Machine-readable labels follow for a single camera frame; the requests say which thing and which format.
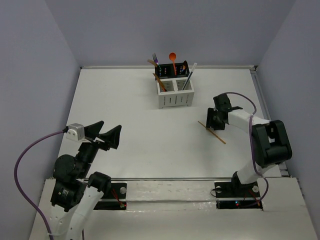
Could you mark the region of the orange wooden chopstick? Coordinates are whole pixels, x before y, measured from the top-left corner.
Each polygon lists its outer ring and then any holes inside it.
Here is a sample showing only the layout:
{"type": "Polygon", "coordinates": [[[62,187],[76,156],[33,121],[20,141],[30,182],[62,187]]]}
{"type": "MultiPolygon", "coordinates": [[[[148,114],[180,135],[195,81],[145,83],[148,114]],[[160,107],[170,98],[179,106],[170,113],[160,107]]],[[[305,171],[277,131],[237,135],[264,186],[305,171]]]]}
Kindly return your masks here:
{"type": "Polygon", "coordinates": [[[202,122],[200,122],[199,120],[197,121],[202,127],[204,127],[208,132],[210,132],[213,136],[215,136],[220,142],[222,142],[224,145],[226,145],[227,143],[221,138],[219,137],[213,130],[211,130],[210,128],[207,128],[202,122]]]}

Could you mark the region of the dark blue chopstick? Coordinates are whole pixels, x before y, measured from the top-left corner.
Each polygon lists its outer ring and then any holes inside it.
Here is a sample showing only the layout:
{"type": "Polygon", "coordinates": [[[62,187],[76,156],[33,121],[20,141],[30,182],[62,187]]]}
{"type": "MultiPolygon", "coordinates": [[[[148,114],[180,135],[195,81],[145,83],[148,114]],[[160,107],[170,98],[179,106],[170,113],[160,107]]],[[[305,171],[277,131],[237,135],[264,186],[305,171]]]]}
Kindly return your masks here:
{"type": "Polygon", "coordinates": [[[183,85],[183,87],[182,87],[182,91],[184,91],[184,90],[187,89],[192,75],[193,75],[193,72],[190,72],[190,74],[188,75],[187,80],[185,81],[185,83],[184,83],[184,85],[183,85]]]}

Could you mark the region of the gold black-handled knife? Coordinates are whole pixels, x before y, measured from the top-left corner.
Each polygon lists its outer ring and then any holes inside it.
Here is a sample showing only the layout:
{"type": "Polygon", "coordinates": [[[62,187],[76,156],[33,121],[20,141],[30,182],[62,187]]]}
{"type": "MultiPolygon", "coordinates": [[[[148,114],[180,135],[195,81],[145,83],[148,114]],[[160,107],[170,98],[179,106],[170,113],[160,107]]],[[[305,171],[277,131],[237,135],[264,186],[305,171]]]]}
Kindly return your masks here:
{"type": "Polygon", "coordinates": [[[157,82],[159,83],[159,86],[161,87],[161,89],[166,92],[167,89],[165,88],[165,85],[163,84],[163,82],[161,81],[161,79],[155,74],[153,73],[155,79],[157,80],[157,82]]]}

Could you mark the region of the orange plastic spoon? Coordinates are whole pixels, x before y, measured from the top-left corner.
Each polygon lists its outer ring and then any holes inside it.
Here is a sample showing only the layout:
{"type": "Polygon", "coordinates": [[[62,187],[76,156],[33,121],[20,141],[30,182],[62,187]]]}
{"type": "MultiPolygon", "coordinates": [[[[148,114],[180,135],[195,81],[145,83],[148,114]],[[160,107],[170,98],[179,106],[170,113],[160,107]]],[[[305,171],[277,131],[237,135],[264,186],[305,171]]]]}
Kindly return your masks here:
{"type": "Polygon", "coordinates": [[[172,61],[172,65],[173,65],[173,72],[174,72],[174,75],[176,76],[177,75],[177,70],[176,70],[176,65],[175,65],[175,60],[176,60],[177,56],[176,56],[176,53],[175,52],[171,52],[169,54],[169,59],[172,61]]]}

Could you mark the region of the gold metal fork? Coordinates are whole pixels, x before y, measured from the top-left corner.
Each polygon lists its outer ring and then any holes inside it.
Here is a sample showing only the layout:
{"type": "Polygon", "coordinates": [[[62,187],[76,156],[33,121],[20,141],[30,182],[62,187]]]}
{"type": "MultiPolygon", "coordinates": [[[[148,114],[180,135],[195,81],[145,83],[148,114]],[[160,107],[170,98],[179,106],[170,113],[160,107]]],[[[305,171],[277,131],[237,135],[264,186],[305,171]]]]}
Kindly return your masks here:
{"type": "Polygon", "coordinates": [[[150,64],[152,64],[155,68],[158,67],[158,65],[157,65],[153,60],[151,60],[151,59],[148,59],[147,62],[150,63],[150,64]]]}

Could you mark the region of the iridescent metal fork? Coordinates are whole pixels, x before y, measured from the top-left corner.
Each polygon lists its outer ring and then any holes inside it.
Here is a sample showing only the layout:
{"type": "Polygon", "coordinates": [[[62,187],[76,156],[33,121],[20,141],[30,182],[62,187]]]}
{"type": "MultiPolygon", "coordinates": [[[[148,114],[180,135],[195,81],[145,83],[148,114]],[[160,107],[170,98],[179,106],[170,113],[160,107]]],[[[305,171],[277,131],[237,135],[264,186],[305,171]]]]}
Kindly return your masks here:
{"type": "Polygon", "coordinates": [[[160,64],[159,64],[159,60],[158,60],[158,58],[157,58],[156,53],[153,53],[153,54],[152,54],[152,58],[153,58],[153,61],[154,61],[154,62],[157,64],[157,66],[159,67],[159,69],[161,69],[160,64]]]}

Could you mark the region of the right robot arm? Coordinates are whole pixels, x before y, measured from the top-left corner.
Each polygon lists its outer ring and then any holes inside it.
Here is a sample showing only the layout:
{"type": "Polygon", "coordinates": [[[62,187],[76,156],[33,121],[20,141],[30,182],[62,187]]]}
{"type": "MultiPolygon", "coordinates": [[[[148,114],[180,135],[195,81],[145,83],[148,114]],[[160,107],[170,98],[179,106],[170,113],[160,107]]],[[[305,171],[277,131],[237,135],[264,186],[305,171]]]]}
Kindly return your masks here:
{"type": "Polygon", "coordinates": [[[292,158],[293,152],[285,124],[281,120],[268,120],[256,116],[257,107],[249,113],[233,106],[230,92],[213,97],[214,107],[207,110],[205,128],[222,131],[227,125],[237,127],[249,136],[251,159],[233,173],[229,182],[216,184],[218,198],[240,198],[265,179],[265,173],[292,158]]]}

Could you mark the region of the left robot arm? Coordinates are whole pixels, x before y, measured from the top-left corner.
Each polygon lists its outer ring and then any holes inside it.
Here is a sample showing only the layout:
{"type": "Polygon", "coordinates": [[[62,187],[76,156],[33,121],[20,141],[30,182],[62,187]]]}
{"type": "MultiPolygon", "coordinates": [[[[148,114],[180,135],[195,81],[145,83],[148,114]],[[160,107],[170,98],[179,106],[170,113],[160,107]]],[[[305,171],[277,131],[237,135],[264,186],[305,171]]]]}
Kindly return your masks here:
{"type": "Polygon", "coordinates": [[[48,236],[52,240],[78,240],[83,236],[86,222],[101,198],[110,194],[110,176],[88,174],[99,150],[117,149],[121,125],[101,133],[104,121],[83,126],[73,123],[63,129],[67,139],[79,142],[75,156],[63,154],[54,163],[55,180],[50,203],[48,236]]]}

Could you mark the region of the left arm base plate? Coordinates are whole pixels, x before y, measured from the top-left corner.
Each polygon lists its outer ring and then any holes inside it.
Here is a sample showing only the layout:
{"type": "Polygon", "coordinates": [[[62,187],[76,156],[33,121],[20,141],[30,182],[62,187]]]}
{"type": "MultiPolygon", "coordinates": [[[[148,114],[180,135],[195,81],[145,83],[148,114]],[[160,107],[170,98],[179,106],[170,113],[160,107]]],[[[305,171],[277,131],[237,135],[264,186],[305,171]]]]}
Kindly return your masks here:
{"type": "Polygon", "coordinates": [[[125,211],[127,209],[127,183],[112,182],[108,193],[98,201],[94,210],[125,211]]]}

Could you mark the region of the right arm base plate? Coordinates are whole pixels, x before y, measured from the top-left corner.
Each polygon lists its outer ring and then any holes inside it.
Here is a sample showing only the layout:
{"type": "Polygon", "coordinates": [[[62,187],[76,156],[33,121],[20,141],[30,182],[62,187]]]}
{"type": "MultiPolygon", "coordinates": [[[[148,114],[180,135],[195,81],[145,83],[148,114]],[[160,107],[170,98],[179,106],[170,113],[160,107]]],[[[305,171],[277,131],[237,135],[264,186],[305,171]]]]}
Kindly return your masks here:
{"type": "Polygon", "coordinates": [[[230,181],[218,181],[210,194],[216,199],[218,210],[263,209],[257,182],[233,189],[230,181]]]}

